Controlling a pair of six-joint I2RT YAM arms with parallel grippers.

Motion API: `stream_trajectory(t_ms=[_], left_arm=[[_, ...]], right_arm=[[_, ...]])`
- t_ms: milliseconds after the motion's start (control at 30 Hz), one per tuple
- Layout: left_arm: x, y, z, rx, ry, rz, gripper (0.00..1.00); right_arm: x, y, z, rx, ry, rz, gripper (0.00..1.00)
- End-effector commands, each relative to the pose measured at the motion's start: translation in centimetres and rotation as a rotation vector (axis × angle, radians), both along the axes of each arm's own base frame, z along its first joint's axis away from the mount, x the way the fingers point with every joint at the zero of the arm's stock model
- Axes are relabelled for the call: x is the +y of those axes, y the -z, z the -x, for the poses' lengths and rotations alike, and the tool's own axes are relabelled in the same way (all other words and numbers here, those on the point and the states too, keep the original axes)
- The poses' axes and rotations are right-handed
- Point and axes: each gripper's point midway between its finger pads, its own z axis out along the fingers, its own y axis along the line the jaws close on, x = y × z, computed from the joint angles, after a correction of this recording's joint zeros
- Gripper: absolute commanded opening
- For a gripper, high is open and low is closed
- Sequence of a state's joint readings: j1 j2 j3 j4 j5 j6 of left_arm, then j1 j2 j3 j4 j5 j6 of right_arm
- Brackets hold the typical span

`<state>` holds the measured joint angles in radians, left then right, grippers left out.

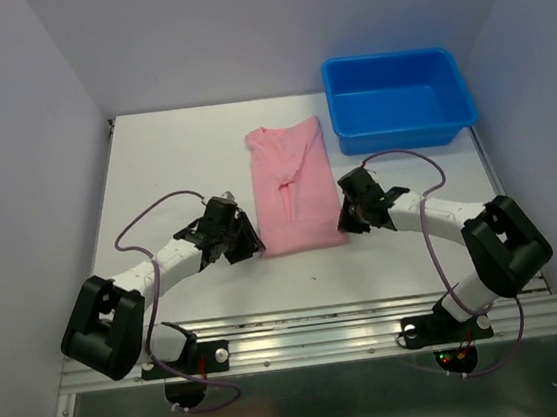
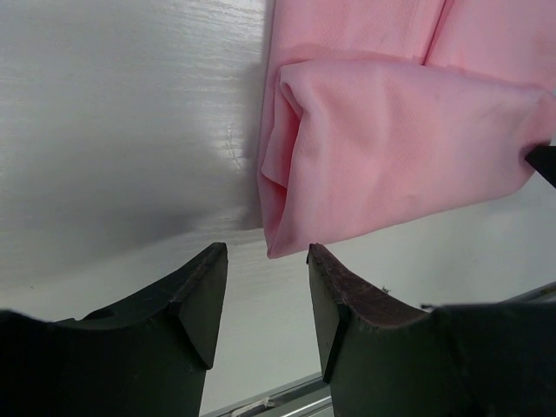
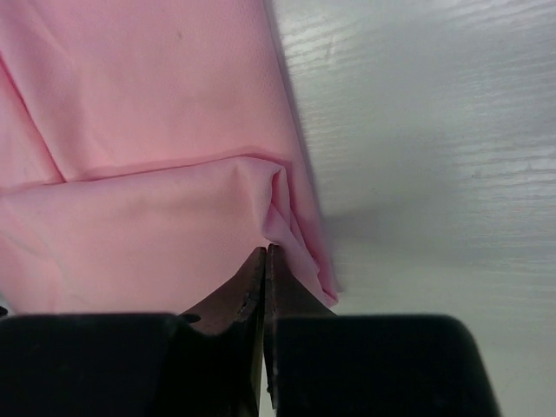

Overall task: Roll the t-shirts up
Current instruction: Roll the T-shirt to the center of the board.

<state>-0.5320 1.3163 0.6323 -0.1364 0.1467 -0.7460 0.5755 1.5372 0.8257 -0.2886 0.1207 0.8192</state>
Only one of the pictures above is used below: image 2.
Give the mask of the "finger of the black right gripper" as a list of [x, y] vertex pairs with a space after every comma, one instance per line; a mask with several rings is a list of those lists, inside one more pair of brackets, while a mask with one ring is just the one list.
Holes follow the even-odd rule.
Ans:
[[540, 145], [525, 156], [526, 162], [554, 188], [556, 187], [556, 147]]

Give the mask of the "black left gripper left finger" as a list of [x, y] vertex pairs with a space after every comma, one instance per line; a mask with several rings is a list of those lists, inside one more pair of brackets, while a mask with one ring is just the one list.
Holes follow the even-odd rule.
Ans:
[[197, 416], [228, 274], [224, 243], [81, 320], [1, 313], [4, 416]]

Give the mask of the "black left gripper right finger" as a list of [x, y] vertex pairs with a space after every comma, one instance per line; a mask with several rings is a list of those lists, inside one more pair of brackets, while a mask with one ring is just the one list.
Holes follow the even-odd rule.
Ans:
[[424, 311], [363, 280], [320, 244], [310, 246], [307, 264], [336, 415], [554, 415], [553, 303]]

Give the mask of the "pink t-shirt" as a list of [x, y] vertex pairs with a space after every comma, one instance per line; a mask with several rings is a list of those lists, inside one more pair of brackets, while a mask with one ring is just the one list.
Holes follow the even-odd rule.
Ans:
[[552, 1], [278, 1], [258, 187], [268, 256], [520, 189], [555, 133]]

